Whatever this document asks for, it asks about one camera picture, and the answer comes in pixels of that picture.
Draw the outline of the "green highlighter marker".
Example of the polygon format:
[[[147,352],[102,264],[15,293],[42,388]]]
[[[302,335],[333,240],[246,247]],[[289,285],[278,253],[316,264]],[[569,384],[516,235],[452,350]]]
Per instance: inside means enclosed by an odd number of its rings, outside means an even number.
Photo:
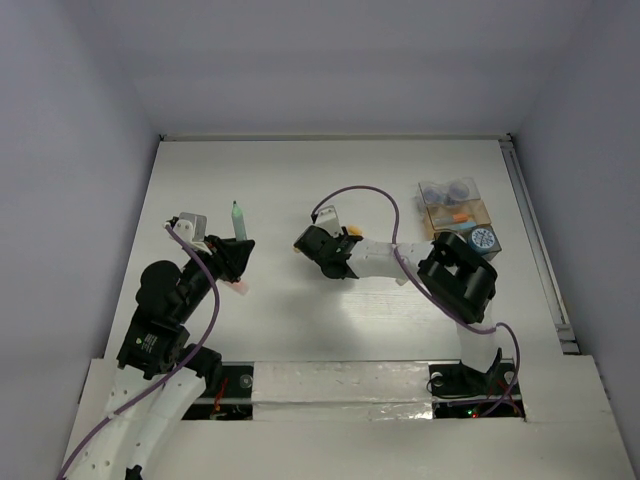
[[[237,241],[246,241],[248,239],[244,213],[239,204],[233,201],[231,210],[231,219],[234,229],[235,239]]]

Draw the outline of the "red-orange highlighter marker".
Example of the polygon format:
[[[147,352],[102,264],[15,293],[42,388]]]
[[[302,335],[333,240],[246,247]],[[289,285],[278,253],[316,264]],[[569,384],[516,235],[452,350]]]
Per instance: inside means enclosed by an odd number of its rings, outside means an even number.
[[[464,213],[453,214],[448,216],[437,217],[433,220],[434,226],[444,226],[450,224],[465,223],[469,220],[469,216]]]

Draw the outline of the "blue patterned tape roll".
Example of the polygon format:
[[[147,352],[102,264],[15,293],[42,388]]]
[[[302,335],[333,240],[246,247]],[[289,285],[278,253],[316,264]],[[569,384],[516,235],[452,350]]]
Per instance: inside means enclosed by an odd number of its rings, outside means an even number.
[[[477,226],[467,235],[467,244],[479,255],[491,255],[497,251],[499,242],[488,226]]]

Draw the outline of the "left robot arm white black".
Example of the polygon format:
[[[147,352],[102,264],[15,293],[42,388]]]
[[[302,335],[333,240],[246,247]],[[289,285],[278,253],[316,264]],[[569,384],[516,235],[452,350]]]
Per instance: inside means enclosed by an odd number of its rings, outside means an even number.
[[[185,324],[206,295],[220,297],[219,281],[240,282],[255,243],[208,235],[197,245],[170,235],[189,260],[143,271],[103,417],[69,454],[60,479],[149,478],[194,401],[225,387],[221,354],[191,343]]]

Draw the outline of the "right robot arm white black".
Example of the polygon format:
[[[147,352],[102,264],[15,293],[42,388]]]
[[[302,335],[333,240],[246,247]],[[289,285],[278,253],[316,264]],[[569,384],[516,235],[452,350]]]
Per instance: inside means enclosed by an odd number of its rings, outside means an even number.
[[[445,232],[430,243],[384,243],[308,227],[294,248],[329,279],[390,278],[421,289],[457,327],[462,384],[482,392],[497,378],[502,352],[487,313],[496,294],[497,271],[460,236]]]

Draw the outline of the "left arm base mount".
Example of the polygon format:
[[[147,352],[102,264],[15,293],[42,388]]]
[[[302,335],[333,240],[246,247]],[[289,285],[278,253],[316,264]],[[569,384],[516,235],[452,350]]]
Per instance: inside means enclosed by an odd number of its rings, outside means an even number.
[[[253,363],[224,363],[218,387],[207,389],[184,420],[249,421],[253,418]]]

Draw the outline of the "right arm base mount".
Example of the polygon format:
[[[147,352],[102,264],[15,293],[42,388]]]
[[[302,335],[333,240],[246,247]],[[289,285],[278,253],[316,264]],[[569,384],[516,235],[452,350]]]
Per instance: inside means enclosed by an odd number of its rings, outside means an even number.
[[[436,419],[522,418],[526,417],[518,383],[508,395],[515,373],[512,361],[502,361],[488,374],[479,374],[461,363],[429,365],[426,390],[432,397]]]

